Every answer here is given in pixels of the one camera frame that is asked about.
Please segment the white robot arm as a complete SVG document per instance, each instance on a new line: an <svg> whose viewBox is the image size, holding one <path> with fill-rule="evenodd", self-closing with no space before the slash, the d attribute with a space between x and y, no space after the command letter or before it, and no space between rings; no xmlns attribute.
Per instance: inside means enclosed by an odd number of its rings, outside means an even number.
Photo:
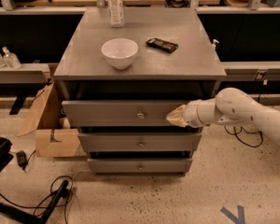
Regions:
<svg viewBox="0 0 280 224"><path fill-rule="evenodd" d="M181 105L171 111L166 119L175 126L192 128L209 124L251 124L280 146L280 111L261 105L235 88L224 89L212 99Z"/></svg>

